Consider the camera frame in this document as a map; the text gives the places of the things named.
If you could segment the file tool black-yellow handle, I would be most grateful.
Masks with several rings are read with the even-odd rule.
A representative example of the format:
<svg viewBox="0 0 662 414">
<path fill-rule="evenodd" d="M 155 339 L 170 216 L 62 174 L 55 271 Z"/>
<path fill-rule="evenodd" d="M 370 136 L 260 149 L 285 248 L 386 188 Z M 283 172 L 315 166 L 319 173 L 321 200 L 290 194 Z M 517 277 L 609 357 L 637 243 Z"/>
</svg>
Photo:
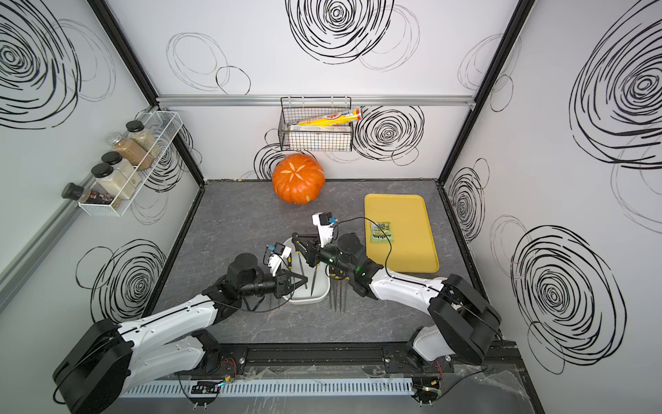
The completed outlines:
<svg viewBox="0 0 662 414">
<path fill-rule="evenodd" d="M 310 296 L 311 297 L 313 296 L 313 293 L 314 293 L 314 290 L 315 290 L 315 280 L 317 279 L 317 270 L 318 270 L 318 268 L 319 268 L 319 265 L 315 265 L 315 267 L 313 267 L 314 272 L 313 272 L 312 281 L 311 281 L 311 285 L 310 285 Z"/>
<path fill-rule="evenodd" d="M 338 278 L 336 280 L 336 305 L 335 308 L 338 312 L 344 313 L 346 311 L 346 278 Z"/>
<path fill-rule="evenodd" d="M 329 277 L 330 280 L 330 301 L 332 309 L 337 311 L 337 279 L 334 274 Z"/>
</svg>

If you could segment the white plastic storage box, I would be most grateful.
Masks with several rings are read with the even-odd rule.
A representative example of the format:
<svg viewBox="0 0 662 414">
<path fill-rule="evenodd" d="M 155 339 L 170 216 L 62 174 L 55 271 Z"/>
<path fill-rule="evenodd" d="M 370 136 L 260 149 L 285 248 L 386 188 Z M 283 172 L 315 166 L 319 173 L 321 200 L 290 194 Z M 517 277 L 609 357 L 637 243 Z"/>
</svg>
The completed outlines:
<svg viewBox="0 0 662 414">
<path fill-rule="evenodd" d="M 288 238 L 284 242 L 284 245 L 292 249 L 289 258 L 290 270 L 286 272 L 301 274 L 308 278 L 308 283 L 306 285 L 296 289 L 292 295 L 288 295 L 286 298 L 289 298 L 290 303 L 293 305 L 313 305 L 324 301 L 330 292 L 330 280 L 326 275 L 327 265 L 323 263 L 318 264 L 319 268 L 317 270 L 317 279 L 315 280 L 315 290 L 311 297 L 310 285 L 314 272 L 313 267 L 309 267 L 308 264 L 304 262 L 302 255 L 295 250 L 291 238 Z"/>
</svg>

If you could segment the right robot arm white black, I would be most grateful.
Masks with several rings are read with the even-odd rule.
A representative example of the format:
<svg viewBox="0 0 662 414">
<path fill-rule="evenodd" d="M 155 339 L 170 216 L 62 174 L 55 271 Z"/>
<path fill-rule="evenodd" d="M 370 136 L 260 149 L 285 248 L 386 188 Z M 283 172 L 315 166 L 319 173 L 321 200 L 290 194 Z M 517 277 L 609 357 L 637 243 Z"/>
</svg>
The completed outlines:
<svg viewBox="0 0 662 414">
<path fill-rule="evenodd" d="M 399 274 L 367 257 L 358 236 L 345 234 L 336 243 L 294 233 L 291 241 L 306 263 L 324 264 L 348 279 L 359 296 L 406 305 L 429 314 L 434 324 L 415 331 L 408 342 L 417 362 L 456 356 L 480 365 L 498 335 L 502 319 L 496 309 L 464 278 L 418 278 Z"/>
</svg>

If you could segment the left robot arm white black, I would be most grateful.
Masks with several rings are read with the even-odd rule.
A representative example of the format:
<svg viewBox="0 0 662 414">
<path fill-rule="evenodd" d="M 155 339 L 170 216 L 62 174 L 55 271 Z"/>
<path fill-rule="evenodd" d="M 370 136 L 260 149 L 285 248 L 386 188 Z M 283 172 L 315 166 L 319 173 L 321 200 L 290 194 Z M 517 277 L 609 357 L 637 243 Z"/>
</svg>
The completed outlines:
<svg viewBox="0 0 662 414">
<path fill-rule="evenodd" d="M 180 305 L 123 323 L 94 323 L 53 372 L 53 400 L 72 413 L 100 413 L 133 388 L 198 369 L 218 347 L 208 327 L 251 312 L 247 297 L 289 298 L 307 281 L 284 255 L 271 255 L 268 274 L 255 255 L 237 255 L 226 274 Z"/>
</svg>

